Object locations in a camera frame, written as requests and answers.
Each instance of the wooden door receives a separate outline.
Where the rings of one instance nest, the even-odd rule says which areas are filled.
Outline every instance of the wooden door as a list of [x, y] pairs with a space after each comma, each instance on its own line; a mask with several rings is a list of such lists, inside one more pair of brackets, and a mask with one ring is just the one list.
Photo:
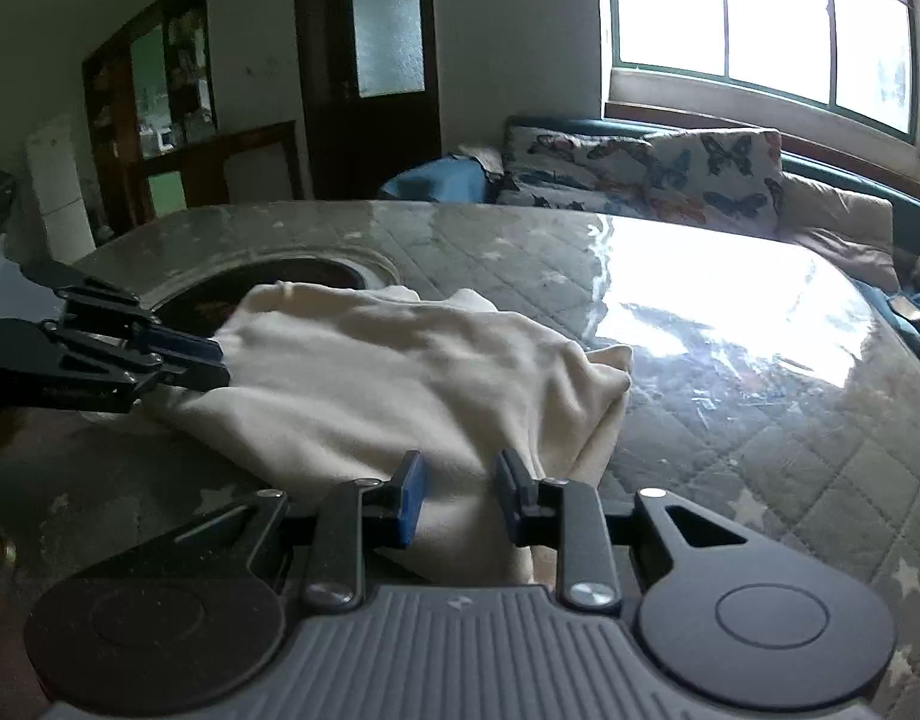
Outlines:
[[107, 223], [120, 235], [152, 218], [149, 198], [135, 177], [143, 153], [127, 40], [121, 36], [110, 41], [87, 59], [83, 82], [103, 210]]
[[295, 0], [318, 199], [371, 199], [437, 158], [433, 0]]

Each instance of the metal screw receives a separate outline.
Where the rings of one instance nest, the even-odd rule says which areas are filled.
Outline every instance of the metal screw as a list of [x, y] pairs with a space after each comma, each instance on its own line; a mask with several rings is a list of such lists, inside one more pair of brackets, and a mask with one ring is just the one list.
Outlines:
[[567, 596], [574, 604], [591, 608], [605, 607], [616, 600], [612, 588], [597, 581], [578, 581], [567, 590]]
[[353, 591], [338, 581], [318, 581], [306, 589], [306, 600], [318, 607], [341, 607], [353, 600]]

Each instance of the windowsill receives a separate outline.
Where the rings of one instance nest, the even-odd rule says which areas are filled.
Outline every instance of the windowsill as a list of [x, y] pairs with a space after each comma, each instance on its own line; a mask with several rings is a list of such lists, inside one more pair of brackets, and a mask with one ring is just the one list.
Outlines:
[[920, 180], [920, 149], [874, 127], [756, 89], [662, 71], [613, 68], [610, 100], [775, 127]]

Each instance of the butterfly pillow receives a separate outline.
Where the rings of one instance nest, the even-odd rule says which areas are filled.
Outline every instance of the butterfly pillow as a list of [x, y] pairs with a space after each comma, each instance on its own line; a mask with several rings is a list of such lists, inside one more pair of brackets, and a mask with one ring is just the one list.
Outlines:
[[653, 146], [655, 157], [647, 183], [647, 197], [655, 207], [671, 202], [679, 207], [688, 199], [692, 211], [685, 223], [777, 237], [783, 172], [775, 129], [678, 130], [644, 140]]
[[579, 191], [550, 184], [535, 185], [526, 189], [504, 189], [500, 191], [496, 202], [500, 205], [559, 208], [617, 217], [653, 218], [642, 194], [626, 194], [621, 191]]
[[580, 160], [601, 184], [643, 187], [655, 164], [653, 146], [639, 138], [584, 138]]
[[586, 170], [581, 154], [585, 144], [576, 135], [542, 127], [508, 127], [503, 167], [517, 184], [521, 175], [549, 184], [591, 190], [596, 175]]

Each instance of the white cloth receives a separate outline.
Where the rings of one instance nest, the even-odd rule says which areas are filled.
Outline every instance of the white cloth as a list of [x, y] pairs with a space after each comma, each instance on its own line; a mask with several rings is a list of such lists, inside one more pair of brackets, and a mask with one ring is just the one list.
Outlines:
[[[389, 557], [444, 583], [534, 579], [490, 490], [495, 458], [511, 447], [535, 478], [596, 485], [631, 384], [629, 347], [585, 354], [471, 290], [424, 302], [403, 287], [264, 285], [216, 339], [230, 386], [151, 396], [154, 413], [314, 499], [341, 481], [389, 478], [421, 450], [431, 467], [418, 533]], [[535, 578], [550, 570], [539, 560]]]

